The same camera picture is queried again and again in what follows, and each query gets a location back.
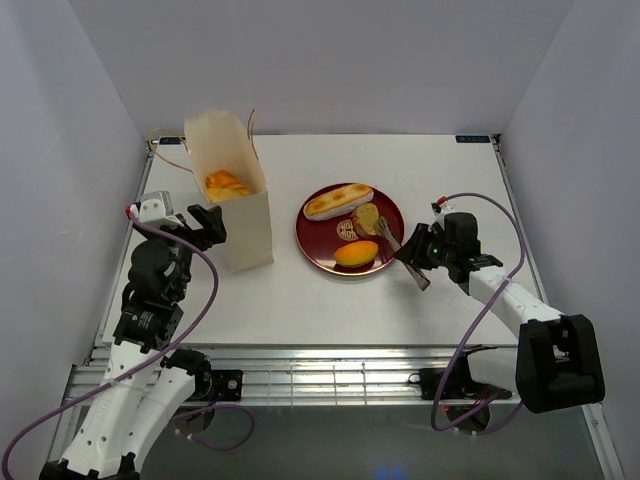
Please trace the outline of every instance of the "black bracket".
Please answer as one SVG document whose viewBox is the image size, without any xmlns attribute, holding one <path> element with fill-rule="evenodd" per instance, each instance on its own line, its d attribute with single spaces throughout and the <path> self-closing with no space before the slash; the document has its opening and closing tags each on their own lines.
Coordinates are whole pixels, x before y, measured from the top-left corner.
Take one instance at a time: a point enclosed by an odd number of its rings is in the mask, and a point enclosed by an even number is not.
<svg viewBox="0 0 640 480">
<path fill-rule="evenodd" d="M 211 370 L 213 396 L 220 402 L 237 402 L 242 398 L 242 370 Z"/>
<path fill-rule="evenodd" d="M 462 352 L 458 361 L 453 367 L 449 380 L 445 385 L 442 392 L 443 400 L 473 400 L 478 398 L 488 389 L 488 396 L 498 394 L 498 399 L 510 399 L 512 394 L 508 390 L 494 387 L 492 385 L 485 385 L 483 383 L 474 382 L 471 378 L 471 372 L 469 371 L 468 356 L 474 352 L 481 350 L 489 350 L 495 347 L 477 346 L 469 347 Z M 444 374 L 444 368 L 421 368 L 418 370 L 418 380 L 411 381 L 410 384 L 418 384 L 420 386 L 420 398 L 422 400 L 433 400 L 436 397 L 436 390 L 440 379 Z"/>
</svg>

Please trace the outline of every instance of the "red plate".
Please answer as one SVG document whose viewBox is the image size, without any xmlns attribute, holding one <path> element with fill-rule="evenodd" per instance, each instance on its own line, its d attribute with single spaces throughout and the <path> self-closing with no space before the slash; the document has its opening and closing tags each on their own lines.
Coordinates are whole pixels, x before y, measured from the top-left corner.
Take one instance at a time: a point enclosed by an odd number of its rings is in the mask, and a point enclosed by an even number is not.
<svg viewBox="0 0 640 480">
<path fill-rule="evenodd" d="M 298 245 L 314 265 L 327 272 L 344 276 L 367 275 L 377 272 L 393 261 L 393 250 L 385 239 L 380 237 L 366 239 L 377 242 L 379 245 L 376 257 L 368 264 L 358 268 L 342 267 L 336 264 L 333 257 L 335 251 L 352 241 L 362 240 L 353 228 L 351 214 L 348 213 L 339 217 L 330 218 L 329 220 L 314 222 L 307 220 L 304 213 L 302 213 L 302 209 L 310 200 L 323 193 L 342 187 L 343 185 L 349 184 L 338 183 L 336 185 L 329 185 L 322 190 L 318 190 L 305 200 L 298 212 L 298 218 L 296 220 Z M 373 200 L 371 200 L 371 203 L 378 207 L 380 215 L 387 218 L 393 234 L 400 240 L 400 243 L 402 243 L 404 238 L 404 221 L 396 204 L 384 193 L 375 188 L 373 189 Z"/>
</svg>

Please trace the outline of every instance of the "cable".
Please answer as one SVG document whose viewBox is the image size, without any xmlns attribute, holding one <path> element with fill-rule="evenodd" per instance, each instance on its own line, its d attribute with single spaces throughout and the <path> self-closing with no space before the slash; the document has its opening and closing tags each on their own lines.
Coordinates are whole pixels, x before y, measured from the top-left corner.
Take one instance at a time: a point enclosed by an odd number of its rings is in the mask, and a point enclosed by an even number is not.
<svg viewBox="0 0 640 480">
<path fill-rule="evenodd" d="M 253 435 L 253 432 L 256 428 L 256 418 L 253 415 L 253 412 L 251 410 L 249 410 L 247 407 L 243 407 L 242 405 L 209 405 L 207 407 L 203 407 L 200 408 L 198 410 L 192 410 L 190 412 L 186 412 L 186 413 L 181 413 L 180 415 L 176 415 L 175 417 L 173 417 L 171 419 L 172 422 L 176 422 L 178 420 L 182 420 L 183 418 L 189 418 L 192 415 L 200 415 L 206 412 L 210 412 L 211 410 L 240 410 L 244 413 L 246 413 L 249 417 L 249 420 L 251 421 L 251 426 L 249 427 L 249 431 L 246 433 L 246 435 L 244 437 L 242 437 L 242 439 L 234 444 L 234 445 L 229 445 L 229 446 L 224 446 L 224 445 L 216 445 L 215 443 L 211 443 L 208 440 L 205 440 L 201 437 L 197 437 L 193 434 L 185 434 L 184 432 L 182 432 L 180 429 L 177 429 L 177 432 L 181 433 L 182 435 L 185 435 L 189 440 L 193 440 L 194 442 L 199 443 L 200 445 L 204 445 L 205 447 L 209 447 L 212 450 L 218 450 L 220 452 L 229 452 L 231 450 L 235 450 L 237 448 L 240 448 L 242 445 L 244 445 L 245 443 L 247 443 L 247 441 L 251 438 L 251 436 Z"/>
<path fill-rule="evenodd" d="M 180 135 L 178 132 L 176 132 L 175 130 L 173 130 L 171 128 L 156 127 L 156 128 L 154 128 L 153 130 L 151 130 L 149 132 L 149 136 L 147 137 L 147 144 L 149 145 L 149 150 L 151 150 L 153 153 L 155 153 L 156 156 L 158 158 L 160 158 L 160 160 L 164 160 L 169 165 L 172 165 L 172 166 L 177 167 L 177 168 L 181 168 L 182 170 L 186 170 L 189 173 L 193 173 L 193 170 L 191 170 L 190 168 L 185 167 L 184 165 L 180 165 L 179 163 L 172 162 L 171 160 L 163 157 L 162 155 L 160 155 L 158 153 L 158 149 L 153 145 L 153 134 L 156 133 L 156 132 L 169 132 L 169 133 L 171 133 L 172 135 L 178 137 L 178 139 L 180 140 L 180 143 L 182 143 L 184 145 L 184 148 L 187 149 L 187 144 L 185 143 L 184 140 L 182 140 L 182 135 Z"/>
<path fill-rule="evenodd" d="M 444 371 L 444 373 L 442 375 L 442 378 L 440 379 L 440 383 L 438 383 L 438 388 L 436 389 L 436 395 L 435 395 L 435 398 L 433 399 L 433 406 L 431 408 L 431 428 L 433 428 L 434 430 L 436 430 L 438 432 L 444 432 L 445 430 L 449 430 L 450 428 L 453 428 L 453 427 L 456 427 L 456 426 L 460 425 L 462 422 L 464 422 L 468 418 L 472 417 L 473 415 L 478 413 L 483 408 L 487 407 L 491 402 L 493 402 L 497 398 L 498 393 L 492 395 L 486 401 L 482 402 L 480 405 L 476 406 L 475 408 L 470 409 L 467 413 L 465 413 L 464 415 L 461 415 L 460 417 L 458 417 L 454 421 L 448 423 L 447 425 L 439 426 L 436 423 L 436 416 L 437 416 L 437 413 L 438 413 L 438 407 L 440 405 L 440 400 L 442 400 L 442 393 L 444 392 L 444 387 L 447 384 L 447 380 L 449 380 L 449 376 L 451 375 L 451 372 L 453 371 L 453 367 L 454 367 L 456 361 L 458 360 L 458 358 L 460 357 L 460 354 L 462 353 L 462 350 L 464 350 L 464 347 L 467 344 L 467 342 L 469 341 L 469 338 L 471 337 L 471 335 L 473 334 L 475 329 L 478 327 L 478 325 L 480 324 L 482 319 L 491 310 L 491 307 L 496 302 L 498 297 L 502 294 L 504 289 L 507 288 L 507 285 L 509 285 L 509 282 L 511 281 L 513 276 L 516 273 L 518 273 L 520 271 L 520 269 L 522 269 L 522 267 L 524 266 L 524 262 L 525 262 L 525 260 L 527 258 L 527 251 L 526 251 L 524 236 L 522 235 L 522 232 L 520 231 L 520 227 L 518 226 L 518 222 L 516 222 L 515 218 L 513 218 L 513 215 L 511 215 L 511 213 L 505 207 L 503 207 L 500 203 L 495 201 L 493 198 L 488 197 L 487 195 L 483 195 L 481 193 L 473 193 L 473 192 L 456 193 L 454 195 L 448 196 L 447 200 L 453 200 L 454 198 L 461 198 L 461 197 L 475 197 L 475 198 L 480 198 L 482 200 L 486 200 L 487 202 L 489 202 L 489 203 L 493 204 L 494 206 L 496 206 L 498 209 L 500 209 L 502 211 L 502 213 L 504 213 L 506 215 L 506 217 L 511 222 L 511 225 L 513 226 L 513 228 L 514 228 L 514 230 L 516 232 L 516 235 L 518 237 L 518 244 L 520 245 L 520 259 L 518 260 L 518 264 L 515 266 L 515 268 L 513 270 L 511 270 L 507 274 L 507 278 L 502 282 L 502 284 L 500 284 L 500 286 L 495 291 L 495 293 L 491 296 L 491 298 L 489 299 L 487 304 L 484 306 L 484 308 L 482 310 L 480 310 L 480 313 L 478 313 L 478 315 L 473 320 L 473 322 L 471 322 L 471 325 L 469 326 L 469 328 L 467 329 L 465 334 L 462 336 L 462 340 L 460 340 L 460 343 L 456 347 L 455 352 L 451 356 L 451 359 L 449 360 L 449 364 L 447 365 L 447 368 L 445 369 L 445 371 Z M 488 428 L 488 429 L 486 429 L 484 431 L 481 431 L 481 432 L 476 432 L 476 434 L 477 435 L 487 435 L 489 433 L 493 433 L 493 432 L 496 432 L 496 431 L 500 430 L 507 423 L 509 423 L 513 419 L 513 417 L 516 416 L 516 414 L 520 411 L 521 408 L 522 408 L 522 402 L 520 402 L 518 404 L 518 406 L 513 410 L 513 412 L 511 412 L 498 425 L 495 425 L 495 426 L 493 426 L 491 428 Z"/>
<path fill-rule="evenodd" d="M 154 228 L 154 227 L 151 227 L 149 225 L 145 225 L 145 224 L 141 223 L 133 215 L 130 217 L 130 220 L 134 223 L 134 225 L 136 227 L 140 228 L 141 230 L 145 230 L 147 232 L 154 233 L 156 235 L 159 235 L 161 237 L 167 238 L 167 239 L 172 240 L 172 241 L 174 241 L 176 243 L 184 245 L 189 250 L 191 250 L 193 253 L 195 253 L 200 258 L 202 258 L 202 260 L 204 260 L 204 262 L 207 264 L 207 266 L 211 270 L 211 273 L 213 274 L 213 289 L 211 291 L 211 295 L 209 296 L 209 299 L 207 300 L 207 303 L 203 307 L 203 309 L 200 312 L 200 314 L 191 323 L 191 325 L 189 325 L 189 327 L 181 335 L 178 336 L 178 338 L 176 338 L 173 342 L 171 342 L 169 345 L 167 345 L 167 347 L 164 350 L 162 350 L 161 352 L 158 352 L 153 357 L 151 357 L 148 360 L 142 362 L 140 365 L 138 365 L 136 367 L 133 367 L 129 371 L 124 372 L 123 374 L 121 374 L 118 377 L 116 377 L 114 379 L 114 383 L 121 382 L 122 380 L 125 380 L 127 377 L 140 372 L 141 370 L 147 368 L 152 363 L 157 362 L 162 357 L 164 357 L 167 353 L 169 353 L 171 350 L 176 348 L 191 332 L 193 332 L 193 330 L 198 326 L 198 324 L 202 321 L 204 316 L 207 314 L 207 312 L 209 311 L 209 308 L 211 308 L 211 305 L 213 304 L 213 301 L 216 298 L 216 295 L 218 294 L 218 287 L 219 287 L 219 284 L 220 284 L 219 277 L 218 277 L 218 271 L 216 270 L 216 266 L 209 259 L 209 257 L 207 257 L 204 254 L 204 252 L 202 252 L 200 249 L 198 249 L 195 246 L 191 245 L 189 242 L 187 242 L 187 241 L 185 241 L 185 240 L 183 240 L 183 239 L 181 239 L 179 237 L 176 237 L 175 235 L 172 235 L 171 233 L 168 233 L 168 232 L 165 232 L 165 231 L 162 231 L 162 230 L 159 230 L 157 228 Z M 34 428 L 38 427 L 39 425 L 43 424 L 47 420 L 49 420 L 49 419 L 61 414 L 65 410 L 68 410 L 68 409 L 70 409 L 72 407 L 75 407 L 76 405 L 78 405 L 78 404 L 80 404 L 80 403 L 82 403 L 82 402 L 84 402 L 84 401 L 86 401 L 86 400 L 88 400 L 88 399 L 90 399 L 92 397 L 95 397 L 96 395 L 104 392 L 105 390 L 108 390 L 109 388 L 111 388 L 111 386 L 112 386 L 112 384 L 107 382 L 104 385 L 101 385 L 98 388 L 95 388 L 94 390 L 91 390 L 90 392 L 85 393 L 84 395 L 76 398 L 75 400 L 72 400 L 69 403 L 66 403 L 66 404 L 64 404 L 64 405 L 52 410 L 51 412 L 47 413 L 46 415 L 43 415 L 42 417 L 40 417 L 39 419 L 35 420 L 31 424 L 27 425 L 20 432 L 18 432 L 18 434 L 9 442 L 9 445 L 7 446 L 6 450 L 4 451 L 4 455 L 2 456 L 2 474 L 4 475 L 4 478 L 7 479 L 7 480 L 15 480 L 15 478 L 9 472 L 9 457 L 11 456 L 11 452 L 13 451 L 15 446 L 18 444 L 18 442 L 20 440 L 22 440 L 22 438 L 27 433 L 29 433 L 31 430 L 33 430 Z"/>
</svg>

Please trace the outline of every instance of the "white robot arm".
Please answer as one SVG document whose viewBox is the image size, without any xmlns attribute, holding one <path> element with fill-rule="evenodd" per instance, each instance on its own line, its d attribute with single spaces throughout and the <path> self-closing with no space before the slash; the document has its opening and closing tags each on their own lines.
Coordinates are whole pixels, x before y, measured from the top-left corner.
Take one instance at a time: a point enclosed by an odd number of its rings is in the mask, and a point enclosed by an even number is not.
<svg viewBox="0 0 640 480">
<path fill-rule="evenodd" d="M 518 392 L 534 413 L 602 401 L 605 386 L 591 322 L 563 314 L 513 282 L 498 259 L 480 251 L 472 214 L 456 211 L 445 197 L 432 208 L 435 222 L 418 224 L 396 258 L 424 270 L 447 268 L 449 278 L 480 303 L 490 304 L 518 339 L 517 351 L 463 350 L 463 361 L 456 362 L 457 372 L 449 376 L 454 384 L 449 390 L 483 384 Z"/>
<path fill-rule="evenodd" d="M 226 240 L 220 207 L 205 210 L 193 205 L 188 211 L 202 228 L 192 230 L 181 215 L 173 215 L 167 192 L 144 195 L 127 215 L 201 251 Z M 151 446 L 176 409 L 211 388 L 211 365 L 204 354 L 178 348 L 170 356 L 152 358 L 168 347 L 182 318 L 178 302 L 191 279 L 192 251 L 136 229 L 146 240 L 133 251 L 129 283 L 122 294 L 121 316 L 102 380 L 112 386 L 96 396 L 73 442 L 59 462 L 45 465 L 41 480 L 138 479 Z M 120 378 L 148 362 L 137 373 Z M 158 367 L 162 367 L 160 377 L 141 401 Z"/>
</svg>

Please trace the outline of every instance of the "purple cable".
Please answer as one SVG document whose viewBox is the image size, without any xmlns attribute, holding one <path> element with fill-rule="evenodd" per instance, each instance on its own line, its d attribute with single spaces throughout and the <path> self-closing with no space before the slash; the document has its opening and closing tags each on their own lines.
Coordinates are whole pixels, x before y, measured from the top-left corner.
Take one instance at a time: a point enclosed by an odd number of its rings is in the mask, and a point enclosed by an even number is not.
<svg viewBox="0 0 640 480">
<path fill-rule="evenodd" d="M 500 287 L 498 287 L 498 289 L 495 291 L 495 293 L 491 296 L 491 298 L 489 299 L 487 304 L 484 306 L 484 308 L 482 310 L 480 310 L 480 313 L 478 313 L 476 318 L 473 320 L 473 322 L 469 326 L 469 329 L 463 335 L 462 340 L 460 340 L 460 343 L 456 347 L 455 352 L 453 353 L 451 359 L 449 360 L 449 364 L 447 365 L 447 368 L 445 369 L 444 374 L 442 375 L 442 378 L 440 379 L 440 383 L 438 384 L 438 388 L 436 389 L 436 395 L 435 395 L 435 398 L 433 399 L 433 406 L 431 408 L 431 428 L 433 428 L 434 430 L 436 430 L 438 432 L 444 432 L 445 430 L 449 430 L 450 428 L 453 428 L 453 427 L 456 427 L 456 426 L 460 425 L 462 422 L 464 422 L 468 418 L 472 417 L 473 415 L 478 413 L 483 408 L 487 407 L 493 400 L 496 399 L 497 394 L 491 396 L 490 398 L 488 398 L 486 401 L 482 402 L 477 407 L 472 408 L 467 413 L 465 413 L 464 415 L 461 415 L 460 417 L 455 419 L 453 422 L 448 423 L 447 425 L 439 426 L 439 425 L 436 424 L 436 416 L 437 416 L 437 413 L 438 413 L 438 407 L 440 405 L 440 400 L 442 400 L 442 393 L 444 392 L 444 387 L 447 384 L 447 380 L 449 380 L 449 376 L 451 375 L 451 372 L 453 371 L 453 367 L 454 367 L 456 361 L 460 357 L 460 354 L 462 353 L 462 350 L 464 350 L 465 345 L 469 341 L 469 338 L 471 337 L 471 335 L 473 334 L 475 329 L 478 327 L 478 325 L 480 324 L 482 319 L 485 317 L 485 315 L 491 310 L 491 307 L 496 302 L 498 297 L 502 294 L 504 289 L 507 288 L 507 285 L 509 285 L 509 281 L 523 267 L 524 262 L 526 260 L 526 256 L 527 256 L 526 245 L 525 245 L 525 242 L 524 242 L 524 237 L 522 235 L 522 232 L 520 231 L 520 227 L 518 226 L 518 223 L 516 222 L 515 218 L 513 218 L 511 213 L 505 207 L 500 205 L 493 198 L 488 197 L 486 195 L 483 195 L 481 193 L 472 193 L 472 192 L 456 193 L 454 195 L 451 195 L 451 196 L 447 197 L 447 200 L 453 200 L 454 198 L 460 198 L 460 197 L 476 197 L 476 198 L 481 198 L 482 200 L 486 200 L 487 202 L 489 202 L 489 203 L 495 205 L 496 207 L 498 207 L 502 211 L 502 213 L 504 213 L 507 216 L 507 218 L 511 222 L 511 225 L 513 226 L 514 230 L 516 231 L 516 235 L 518 236 L 518 243 L 520 245 L 520 259 L 518 261 L 518 264 L 515 266 L 515 268 L 513 270 L 511 270 L 507 274 L 507 278 L 502 282 Z M 502 427 L 504 427 L 507 423 L 509 423 L 516 416 L 516 414 L 520 411 L 521 408 L 522 408 L 522 402 L 520 402 L 518 404 L 518 406 L 513 410 L 513 412 L 511 412 L 498 425 L 495 425 L 495 426 L 493 426 L 491 428 L 488 428 L 488 429 L 486 429 L 486 430 L 484 430 L 482 432 L 476 432 L 476 434 L 477 435 L 486 435 L 488 433 L 493 433 L 493 432 L 501 429 Z"/>
<path fill-rule="evenodd" d="M 164 231 L 159 230 L 159 229 L 154 228 L 154 227 L 150 227 L 148 225 L 144 225 L 143 223 L 140 223 L 140 221 L 138 221 L 138 219 L 135 218 L 134 216 L 131 216 L 130 220 L 133 222 L 133 224 L 136 227 L 140 228 L 141 230 L 145 230 L 147 232 L 154 233 L 156 235 L 160 235 L 161 237 L 167 238 L 169 240 L 173 240 L 176 243 L 184 245 L 189 250 L 191 250 L 193 253 L 195 253 L 200 258 L 202 258 L 205 261 L 205 263 L 209 266 L 209 268 L 211 269 L 211 273 L 213 273 L 213 290 L 211 291 L 211 295 L 209 296 L 209 299 L 207 300 L 207 303 L 205 304 L 204 308 L 202 309 L 202 312 L 200 312 L 200 314 L 196 317 L 196 319 L 193 321 L 193 323 L 191 323 L 191 325 L 189 325 L 189 327 L 184 331 L 184 333 L 182 333 L 180 336 L 178 336 L 178 338 L 176 338 L 173 342 L 171 342 L 169 345 L 167 345 L 167 347 L 164 350 L 162 350 L 161 352 L 158 352 L 156 355 L 154 355 L 153 357 L 149 358 L 145 362 L 142 362 L 137 367 L 133 367 L 129 371 L 124 372 L 123 374 L 121 374 L 118 377 L 116 377 L 114 379 L 114 382 L 121 382 L 122 380 L 125 380 L 130 375 L 134 375 L 134 374 L 138 373 L 139 371 L 147 368 L 152 363 L 157 362 L 162 357 L 164 357 L 167 353 L 169 353 L 171 350 L 176 348 L 191 332 L 193 332 L 193 330 L 198 326 L 198 324 L 202 321 L 204 316 L 207 314 L 207 312 L 209 311 L 209 308 L 211 308 L 211 304 L 213 303 L 213 301 L 216 298 L 216 295 L 218 294 L 218 286 L 219 286 L 219 277 L 218 277 L 218 271 L 216 270 L 216 266 L 209 259 L 209 257 L 207 257 L 204 254 L 204 252 L 202 252 L 200 249 L 198 249 L 195 246 L 191 245 L 189 242 L 187 242 L 187 241 L 185 241 L 185 240 L 183 240 L 183 239 L 181 239 L 179 237 L 176 237 L 175 235 L 172 235 L 172 234 L 170 234 L 168 232 L 164 232 Z M 39 419 L 37 419 L 33 423 L 31 423 L 31 424 L 27 425 L 25 428 L 23 428 L 13 438 L 13 440 L 11 440 L 9 442 L 9 445 L 7 446 L 6 450 L 4 451 L 4 455 L 2 456 L 2 474 L 4 475 L 4 478 L 7 479 L 7 480 L 15 480 L 15 478 L 13 476 L 11 476 L 11 473 L 9 472 L 9 457 L 11 455 L 11 452 L 15 448 L 15 446 L 18 444 L 18 442 L 20 440 L 22 440 L 22 438 L 27 433 L 29 433 L 31 430 L 33 430 L 37 426 L 43 424 L 47 420 L 55 417 L 56 415 L 61 414 L 65 410 L 68 410 L 71 407 L 75 407 L 76 405 L 78 405 L 78 404 L 80 404 L 80 403 L 84 402 L 85 400 L 88 400 L 88 399 L 90 399 L 92 397 L 95 397 L 96 395 L 104 392 L 105 390 L 108 390 L 109 388 L 111 388 L 111 383 L 105 383 L 104 385 L 101 385 L 98 388 L 96 388 L 94 390 L 91 390 L 88 393 L 85 393 L 84 395 L 76 398 L 75 400 L 72 400 L 69 403 L 66 403 L 66 404 L 56 408 L 55 410 L 52 410 L 51 412 L 47 413 L 46 415 L 40 417 Z"/>
<path fill-rule="evenodd" d="M 240 448 L 242 445 L 244 445 L 245 443 L 247 443 L 247 440 L 249 440 L 251 438 L 251 435 L 253 435 L 253 431 L 256 428 L 256 418 L 253 415 L 253 412 L 251 410 L 249 410 L 247 407 L 243 407 L 242 405 L 209 405 L 207 407 L 203 407 L 200 408 L 198 410 L 190 410 L 187 413 L 181 413 L 180 415 L 176 415 L 175 417 L 173 417 L 171 419 L 172 422 L 176 422 L 178 420 L 182 420 L 183 418 L 191 418 L 193 415 L 200 415 L 201 413 L 205 413 L 205 412 L 210 412 L 211 410 L 241 410 L 244 413 L 246 413 L 249 416 L 249 420 L 251 421 L 251 426 L 249 427 L 249 431 L 247 432 L 247 434 L 242 437 L 242 440 L 240 440 L 238 443 L 236 443 L 235 445 L 229 445 L 229 446 L 224 446 L 224 445 L 216 445 L 215 443 L 211 443 L 203 438 L 200 437 L 196 437 L 195 435 L 191 435 L 189 436 L 189 434 L 186 434 L 182 431 L 180 431 L 180 429 L 178 429 L 178 431 L 182 434 L 185 435 L 187 438 L 189 438 L 189 440 L 193 440 L 194 442 L 198 442 L 201 445 L 204 445 L 205 447 L 209 447 L 213 450 L 218 450 L 220 452 L 229 452 L 231 450 L 235 450 L 236 448 Z"/>
</svg>

